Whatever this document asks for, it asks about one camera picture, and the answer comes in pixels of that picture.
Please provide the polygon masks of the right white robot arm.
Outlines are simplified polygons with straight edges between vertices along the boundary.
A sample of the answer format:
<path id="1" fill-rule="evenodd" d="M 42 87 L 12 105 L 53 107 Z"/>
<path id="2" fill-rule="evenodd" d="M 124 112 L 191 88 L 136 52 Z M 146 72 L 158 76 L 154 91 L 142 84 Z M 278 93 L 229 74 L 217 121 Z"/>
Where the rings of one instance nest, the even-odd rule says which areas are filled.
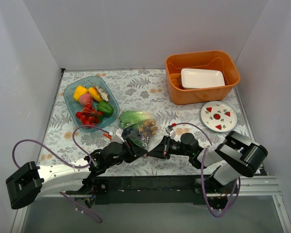
<path id="1" fill-rule="evenodd" d="M 215 163 L 224 161 L 205 181 L 206 187 L 215 193 L 223 192 L 230 182 L 240 176 L 253 177 L 268 155 L 267 149 L 249 138 L 231 131 L 222 142 L 203 148 L 192 133 L 184 133 L 179 141 L 164 136 L 148 156 L 169 159 L 170 155 L 189 157 L 189 163 L 203 171 Z"/>

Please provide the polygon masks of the dark fake blueberries bunch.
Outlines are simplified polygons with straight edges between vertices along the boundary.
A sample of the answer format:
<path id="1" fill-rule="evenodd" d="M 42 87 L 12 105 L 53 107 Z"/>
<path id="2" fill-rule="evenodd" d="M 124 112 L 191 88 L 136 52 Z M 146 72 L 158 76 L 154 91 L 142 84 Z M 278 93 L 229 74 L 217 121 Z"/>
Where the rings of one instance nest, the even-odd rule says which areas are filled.
<path id="1" fill-rule="evenodd" d="M 137 132 L 136 130 L 136 127 L 135 126 L 127 126 L 123 129 L 123 132 L 122 132 L 122 137 L 123 138 L 127 138 L 127 137 L 130 137 L 132 135 L 135 135 Z"/>

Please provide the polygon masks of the brown fake nuts cluster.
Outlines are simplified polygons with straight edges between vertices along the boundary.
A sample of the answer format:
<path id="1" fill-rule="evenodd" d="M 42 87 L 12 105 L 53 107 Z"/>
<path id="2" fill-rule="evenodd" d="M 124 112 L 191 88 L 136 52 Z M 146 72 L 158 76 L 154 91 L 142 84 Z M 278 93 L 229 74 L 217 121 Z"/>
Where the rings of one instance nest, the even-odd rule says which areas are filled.
<path id="1" fill-rule="evenodd" d="M 156 135 L 158 126 L 153 119 L 146 119 L 138 123 L 139 132 L 143 137 L 153 137 Z"/>

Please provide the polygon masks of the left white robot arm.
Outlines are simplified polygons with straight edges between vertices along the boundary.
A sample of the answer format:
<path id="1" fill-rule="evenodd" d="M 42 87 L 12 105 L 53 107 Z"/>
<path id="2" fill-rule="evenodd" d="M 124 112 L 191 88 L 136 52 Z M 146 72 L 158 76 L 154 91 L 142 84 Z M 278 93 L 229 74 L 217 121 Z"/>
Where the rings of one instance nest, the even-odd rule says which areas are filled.
<path id="1" fill-rule="evenodd" d="M 38 166 L 27 162 L 5 181 L 12 209 L 21 209 L 36 198 L 59 192 L 90 194 L 97 190 L 95 177 L 122 162 L 131 163 L 147 154 L 147 150 L 129 138 L 123 143 L 111 142 L 103 149 L 68 165 Z"/>

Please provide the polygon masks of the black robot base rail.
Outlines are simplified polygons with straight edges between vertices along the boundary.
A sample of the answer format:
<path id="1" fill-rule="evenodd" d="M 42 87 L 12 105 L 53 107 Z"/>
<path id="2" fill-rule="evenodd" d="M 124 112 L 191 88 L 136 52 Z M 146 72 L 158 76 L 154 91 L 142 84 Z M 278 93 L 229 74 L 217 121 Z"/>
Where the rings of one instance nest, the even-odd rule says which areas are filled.
<path id="1" fill-rule="evenodd" d="M 226 187 L 214 187 L 208 176 L 123 176 L 95 177 L 84 181 L 77 191 L 66 194 L 78 198 L 93 198 L 90 206 L 122 203 L 193 203 L 204 205 L 206 193 L 213 208 L 223 209 L 230 194 L 240 186 L 230 182 Z"/>

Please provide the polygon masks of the clear zip top bag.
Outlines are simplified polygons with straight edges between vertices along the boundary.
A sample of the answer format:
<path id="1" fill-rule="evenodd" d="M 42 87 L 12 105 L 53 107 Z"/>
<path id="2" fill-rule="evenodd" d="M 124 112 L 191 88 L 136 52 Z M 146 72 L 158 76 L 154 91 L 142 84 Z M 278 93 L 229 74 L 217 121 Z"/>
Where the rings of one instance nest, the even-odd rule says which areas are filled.
<path id="1" fill-rule="evenodd" d="M 131 124 L 131 125 L 136 127 L 137 132 L 136 132 L 135 135 L 132 135 L 132 136 L 130 136 L 130 137 L 128 137 L 128 138 L 140 141 L 141 144 L 142 144 L 142 146 L 143 146 L 145 149 L 148 149 L 149 144 L 150 144 L 150 140 L 151 140 L 151 138 L 153 138 L 153 137 L 143 137 L 143 136 L 141 136 L 141 134 L 140 134 L 140 132 L 139 132 L 139 125 L 138 125 L 138 123 L 136 123 L 136 124 Z M 104 135 L 112 140 L 112 135 L 113 135 L 113 133 L 109 133 L 109 134 L 106 134 L 106 133 L 105 133 Z"/>

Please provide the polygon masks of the green fake lettuce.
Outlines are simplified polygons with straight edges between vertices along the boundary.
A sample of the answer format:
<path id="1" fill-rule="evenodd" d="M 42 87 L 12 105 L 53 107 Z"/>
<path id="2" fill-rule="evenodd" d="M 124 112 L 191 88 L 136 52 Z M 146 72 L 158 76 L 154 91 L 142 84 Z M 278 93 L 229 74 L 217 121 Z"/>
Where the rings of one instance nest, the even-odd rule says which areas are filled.
<path id="1" fill-rule="evenodd" d="M 122 112 L 121 115 L 119 116 L 120 126 L 122 128 L 151 118 L 152 118 L 151 113 L 133 110 L 126 110 Z"/>

